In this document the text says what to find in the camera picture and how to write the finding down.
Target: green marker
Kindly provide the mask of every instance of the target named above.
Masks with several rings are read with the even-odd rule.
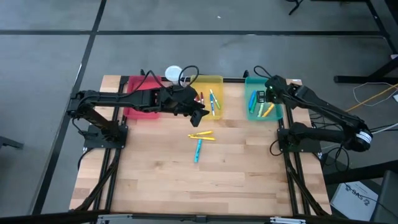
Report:
[[[256,109],[256,103],[257,103],[257,94],[254,95],[254,102],[250,108],[250,113],[254,113],[254,110]]]
[[[220,110],[221,107],[220,107],[220,105],[218,104],[218,100],[217,100],[216,96],[214,95],[213,90],[210,89],[210,93],[213,95],[213,99],[214,99],[214,101],[216,102],[217,108]]]

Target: teal bin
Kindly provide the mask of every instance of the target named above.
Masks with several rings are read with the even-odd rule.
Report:
[[[281,105],[275,104],[274,108],[272,111],[265,117],[257,117],[260,111],[260,103],[256,103],[256,107],[254,109],[253,113],[250,113],[249,111],[249,103],[250,103],[250,98],[252,95],[252,92],[254,90],[256,91],[266,91],[266,86],[264,85],[265,82],[267,81],[267,78],[261,78],[261,77],[247,77],[246,80],[244,81],[244,99],[246,101],[245,107],[246,107],[246,114],[248,117],[248,120],[251,121],[277,121],[284,116],[284,112],[282,111]],[[265,102],[264,107],[262,109],[262,114],[264,114],[269,107],[269,103]]]

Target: yellow bin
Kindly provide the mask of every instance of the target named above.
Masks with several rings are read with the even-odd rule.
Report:
[[[223,77],[220,75],[199,75],[198,78],[191,84],[192,88],[194,88],[198,96],[200,98],[200,93],[203,93],[203,99],[205,101],[205,110],[210,111],[208,115],[206,115],[203,119],[221,119],[223,116]],[[213,93],[220,105],[220,109],[218,109],[216,102],[214,103],[214,112],[215,115],[211,112],[211,104],[210,104],[210,89],[213,90]]]

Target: paper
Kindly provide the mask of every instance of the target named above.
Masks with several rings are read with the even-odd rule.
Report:
[[[349,219],[370,221],[378,195],[359,181],[346,184],[338,186],[330,205]]]

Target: yellow marker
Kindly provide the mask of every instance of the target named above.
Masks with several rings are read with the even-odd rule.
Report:
[[[262,115],[262,117],[263,118],[265,118],[271,111],[272,111],[272,109],[274,108],[274,104],[273,103],[271,103],[271,106],[268,108],[268,110]]]
[[[203,139],[203,140],[209,140],[209,141],[215,141],[215,140],[216,140],[214,137],[196,137],[196,136],[190,136],[190,138],[193,138],[193,139]]]
[[[196,134],[189,134],[188,137],[198,136],[198,135],[202,135],[202,134],[213,134],[213,131],[204,131],[204,132],[200,132],[200,133],[196,133]]]

